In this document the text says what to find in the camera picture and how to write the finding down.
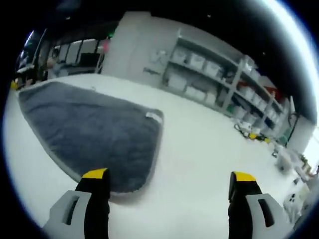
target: white storage box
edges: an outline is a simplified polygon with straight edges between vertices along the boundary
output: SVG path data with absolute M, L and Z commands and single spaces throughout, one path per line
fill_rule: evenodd
M 266 107 L 267 107 L 267 103 L 266 101 L 264 101 L 263 99 L 260 100 L 259 104 L 257 105 L 258 109 L 260 109 L 262 112 L 265 111 Z
M 192 86 L 187 86 L 185 94 L 187 96 L 194 98 L 196 94 L 196 89 Z
M 245 116 L 246 113 L 247 113 L 247 111 L 245 109 L 243 109 L 241 106 L 235 106 L 235 109 L 234 109 L 234 118 L 235 119 L 241 120 Z
M 251 113 L 247 113 L 243 117 L 243 121 L 253 125 L 255 123 L 255 121 L 257 120 L 257 118 L 258 118 L 257 115 L 251 114 Z
M 172 59 L 173 61 L 179 62 L 179 63 L 185 63 L 187 57 L 187 52 L 184 49 L 177 48 L 173 52 Z
M 241 87 L 240 90 L 239 90 L 247 100 L 251 101 L 254 97 L 254 90 L 251 89 L 250 87 L 248 86 L 244 86 L 244 87 Z
M 171 74 L 169 77 L 168 86 L 176 90 L 183 91 L 186 83 L 187 81 L 183 77 L 176 74 Z
M 216 94 L 212 92 L 208 92 L 206 97 L 206 103 L 213 106 L 215 104 L 215 101 L 216 101 Z
M 224 102 L 225 99 L 226 99 L 227 94 L 228 94 L 228 93 L 227 93 L 226 89 L 223 88 L 223 89 L 220 91 L 219 95 L 218 95 L 217 101 L 220 102 L 220 103 Z
M 273 117 L 274 117 L 274 115 L 275 115 L 275 111 L 274 111 L 274 109 L 273 108 L 270 108 L 269 110 L 268 110 L 268 114 L 267 114 L 267 116 L 268 116 L 268 118 L 270 118 L 271 120 L 273 119 Z
M 253 126 L 251 132 L 258 135 L 261 132 L 261 128 L 259 126 Z
M 251 71 L 255 67 L 255 62 L 252 58 L 250 58 L 248 55 L 244 56 L 244 72 L 246 72 L 248 75 L 250 75 Z
M 253 96 L 253 104 L 255 106 L 258 106 L 260 101 L 261 101 L 261 97 L 257 93 L 255 93 Z
M 220 69 L 220 65 L 215 62 L 207 61 L 206 66 L 204 67 L 204 72 L 209 76 L 216 77 Z
M 274 122 L 274 123 L 277 123 L 277 121 L 278 121 L 278 114 L 277 113 L 274 113 L 273 114 L 273 117 L 271 118 L 272 119 L 272 121 Z
M 277 119 L 276 119 L 275 123 L 279 123 L 281 116 L 282 116 L 282 114 L 277 114 Z
M 195 99 L 197 99 L 199 101 L 203 101 L 205 99 L 205 97 L 206 97 L 206 93 L 205 92 L 196 89 Z
M 259 81 L 259 78 L 260 78 L 260 74 L 259 74 L 258 71 L 256 71 L 255 69 L 253 69 L 253 70 L 250 72 L 250 77 L 251 77 L 254 81 L 258 82 L 258 81 Z
M 205 58 L 195 53 L 190 54 L 189 65 L 193 68 L 201 70 L 203 68 Z

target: ceiling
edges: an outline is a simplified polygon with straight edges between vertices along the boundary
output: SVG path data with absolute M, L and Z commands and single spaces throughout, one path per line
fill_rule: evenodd
M 307 79 L 297 74 L 292 60 L 283 53 L 278 36 L 273 31 L 267 11 L 253 8 L 251 0 L 246 1 L 196 1 L 194 4 L 183 3 L 183 8 L 169 8 L 164 3 L 160 6 L 153 2 L 152 6 L 143 4 L 114 9 L 108 1 L 83 0 L 81 4 L 72 4 L 78 0 L 69 0 L 59 11 L 46 15 L 46 26 L 61 31 L 74 29 L 93 22 L 120 20 L 127 10 L 150 11 L 153 16 L 164 17 L 193 25 L 226 41 L 244 54 L 251 56 L 262 74 L 267 75 L 279 90 L 286 96 L 294 97 L 297 112 L 312 122 L 317 122 L 316 103 L 311 97 L 312 86 Z M 315 14 L 309 8 L 315 7 L 312 2 L 287 3 L 311 32 L 318 53 L 318 24 Z

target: fluffy gray mat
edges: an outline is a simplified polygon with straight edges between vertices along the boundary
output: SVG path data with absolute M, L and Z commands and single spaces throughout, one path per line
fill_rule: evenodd
M 161 111 L 60 82 L 20 91 L 19 103 L 43 148 L 75 181 L 109 168 L 111 191 L 128 193 L 149 179 Z

